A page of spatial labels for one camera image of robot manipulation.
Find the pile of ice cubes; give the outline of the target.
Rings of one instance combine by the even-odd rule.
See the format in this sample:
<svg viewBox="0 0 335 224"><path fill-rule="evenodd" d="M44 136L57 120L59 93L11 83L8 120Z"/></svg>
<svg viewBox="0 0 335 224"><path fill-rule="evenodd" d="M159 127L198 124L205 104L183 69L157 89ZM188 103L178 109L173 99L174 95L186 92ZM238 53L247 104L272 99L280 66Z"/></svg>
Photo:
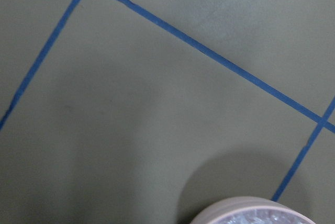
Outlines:
<svg viewBox="0 0 335 224"><path fill-rule="evenodd" d="M296 224L306 223L303 219L295 215L278 210L250 210L229 216L218 223L228 224Z"/></svg>

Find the pink bowl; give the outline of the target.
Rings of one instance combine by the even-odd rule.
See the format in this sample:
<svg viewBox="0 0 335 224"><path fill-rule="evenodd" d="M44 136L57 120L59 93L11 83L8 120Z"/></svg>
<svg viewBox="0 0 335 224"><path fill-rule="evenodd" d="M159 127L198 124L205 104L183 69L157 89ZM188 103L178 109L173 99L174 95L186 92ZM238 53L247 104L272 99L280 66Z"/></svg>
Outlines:
<svg viewBox="0 0 335 224"><path fill-rule="evenodd" d="M314 223L308 217L277 202L259 197L232 197L218 201L202 210L191 223L218 223L234 214L250 210L278 210L303 219L306 223Z"/></svg>

